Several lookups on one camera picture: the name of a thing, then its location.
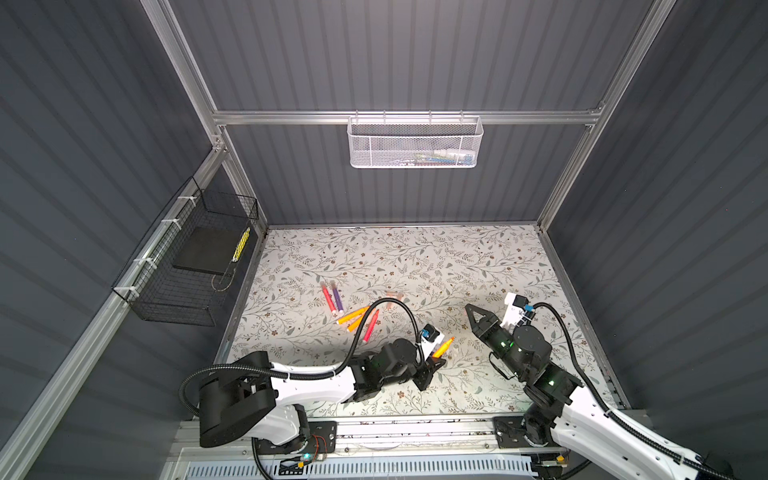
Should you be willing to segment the purple marker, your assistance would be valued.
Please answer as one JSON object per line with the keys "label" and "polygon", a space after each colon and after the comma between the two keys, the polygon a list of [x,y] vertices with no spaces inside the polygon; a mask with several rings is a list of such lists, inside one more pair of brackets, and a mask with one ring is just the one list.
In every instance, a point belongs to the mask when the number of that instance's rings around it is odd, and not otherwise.
{"label": "purple marker", "polygon": [[336,311],[338,315],[342,315],[344,313],[344,306],[341,300],[340,291],[338,289],[338,285],[335,281],[332,281],[330,283],[331,291],[333,295],[334,304],[336,307]]}

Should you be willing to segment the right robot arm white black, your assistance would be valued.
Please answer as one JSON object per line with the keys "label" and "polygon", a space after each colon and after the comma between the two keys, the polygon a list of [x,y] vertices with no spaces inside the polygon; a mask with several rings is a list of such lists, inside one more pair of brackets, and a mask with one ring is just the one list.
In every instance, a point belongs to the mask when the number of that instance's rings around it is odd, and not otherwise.
{"label": "right robot arm white black", "polygon": [[508,328],[492,312],[465,306],[473,334],[523,384],[532,405],[524,414],[526,440],[550,442],[579,454],[619,479],[731,479],[729,467],[716,469],[705,457],[653,432],[609,407],[583,369],[575,375],[551,360],[552,345],[530,322],[537,308],[563,320],[544,302],[521,308],[522,319]]}

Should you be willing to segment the pink marker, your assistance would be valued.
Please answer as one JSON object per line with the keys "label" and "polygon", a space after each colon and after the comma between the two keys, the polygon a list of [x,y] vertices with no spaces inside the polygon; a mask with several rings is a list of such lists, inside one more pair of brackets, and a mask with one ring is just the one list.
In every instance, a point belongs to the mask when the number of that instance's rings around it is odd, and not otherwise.
{"label": "pink marker", "polygon": [[372,316],[372,318],[371,318],[371,320],[370,320],[370,322],[368,324],[368,327],[366,329],[365,335],[363,337],[363,342],[364,343],[368,343],[370,341],[370,338],[372,336],[374,328],[375,328],[375,326],[376,326],[376,324],[378,322],[379,314],[380,314],[380,310],[376,309],[374,311],[374,313],[373,313],[373,316]]}
{"label": "pink marker", "polygon": [[321,290],[323,293],[323,296],[325,298],[325,301],[327,303],[327,306],[330,310],[330,313],[333,317],[335,317],[338,314],[338,310],[336,308],[336,304],[334,302],[334,297],[332,296],[330,289],[328,288],[327,284],[325,282],[320,283]]}

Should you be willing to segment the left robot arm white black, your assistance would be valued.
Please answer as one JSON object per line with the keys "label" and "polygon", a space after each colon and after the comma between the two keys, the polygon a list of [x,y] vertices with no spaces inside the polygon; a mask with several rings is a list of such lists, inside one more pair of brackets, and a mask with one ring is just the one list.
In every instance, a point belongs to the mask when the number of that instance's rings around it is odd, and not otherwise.
{"label": "left robot arm white black", "polygon": [[426,390],[445,364],[436,355],[444,335],[426,329],[422,333],[417,343],[400,338],[377,353],[355,356],[329,378],[301,380],[302,374],[330,369],[273,363],[264,351],[206,374],[199,387],[200,446],[219,447],[252,437],[277,447],[298,448],[309,438],[305,406],[310,403],[362,402],[385,387],[408,381]]}

